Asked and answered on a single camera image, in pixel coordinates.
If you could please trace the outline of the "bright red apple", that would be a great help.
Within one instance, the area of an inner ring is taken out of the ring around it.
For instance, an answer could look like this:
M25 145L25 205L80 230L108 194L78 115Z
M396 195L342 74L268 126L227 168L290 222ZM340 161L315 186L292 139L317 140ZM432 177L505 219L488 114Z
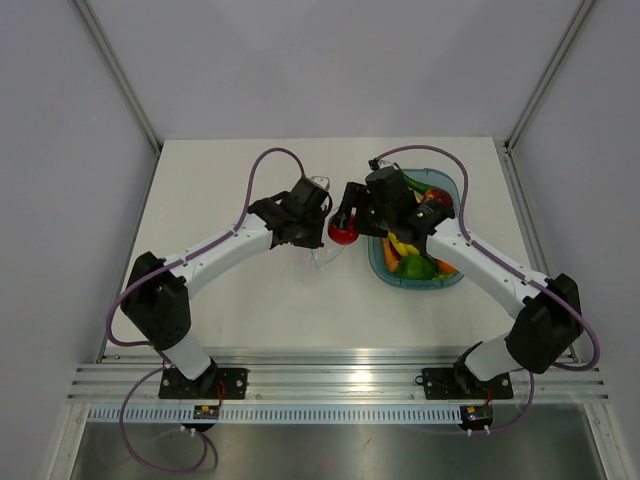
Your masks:
M359 237L359 233L354 228L355 217L335 214L331 217L327 233L329 238L338 245L347 246L353 244Z

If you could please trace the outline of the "blue plastic fruit basket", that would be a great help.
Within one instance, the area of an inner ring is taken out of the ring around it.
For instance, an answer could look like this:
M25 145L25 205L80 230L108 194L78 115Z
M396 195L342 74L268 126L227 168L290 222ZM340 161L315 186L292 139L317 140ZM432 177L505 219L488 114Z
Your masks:
M412 184L412 190L420 198L432 188L446 192L454 205L455 213L460 207L460 195L456 183L440 170L404 169ZM392 244L385 246L382 238L367 238L368 259L371 270L383 283L406 290L439 290L455 285L463 275L442 270L435 260L413 257L409 260L397 254Z

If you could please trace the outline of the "clear zip top bag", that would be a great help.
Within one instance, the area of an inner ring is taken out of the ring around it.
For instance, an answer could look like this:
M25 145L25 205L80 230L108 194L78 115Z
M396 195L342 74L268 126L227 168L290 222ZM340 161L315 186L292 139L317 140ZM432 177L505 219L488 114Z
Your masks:
M325 273L328 273L331 270L331 266L342 255L345 246L334 242L328 234L328 225L337 211L338 207L333 207L327 213L325 226L322 230L321 241L323 245L321 247L313 250L297 249L294 253L291 267L294 286L311 286Z

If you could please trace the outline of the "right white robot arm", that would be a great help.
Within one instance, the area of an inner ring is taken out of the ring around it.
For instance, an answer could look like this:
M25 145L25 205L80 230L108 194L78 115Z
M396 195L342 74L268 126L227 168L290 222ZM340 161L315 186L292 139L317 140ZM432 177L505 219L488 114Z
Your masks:
M394 234L421 256L441 260L490 295L513 319L510 331L467 349L454 363L456 389L476 396L496 377L516 370L546 372L582 334L576 319L574 280L549 278L480 244L461 225L462 209L428 198L419 202L393 167L347 183L331 233L353 230L369 237Z

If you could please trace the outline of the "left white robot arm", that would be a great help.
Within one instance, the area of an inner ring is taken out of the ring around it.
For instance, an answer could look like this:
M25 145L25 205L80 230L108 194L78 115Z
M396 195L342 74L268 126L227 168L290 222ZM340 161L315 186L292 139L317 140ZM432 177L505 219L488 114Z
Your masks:
M242 399L247 372L219 367L192 331L191 301L213 280L277 246L322 247L332 208L329 180L302 177L289 191L247 202L239 220L183 252L134 262L121 311L160 354L162 399Z

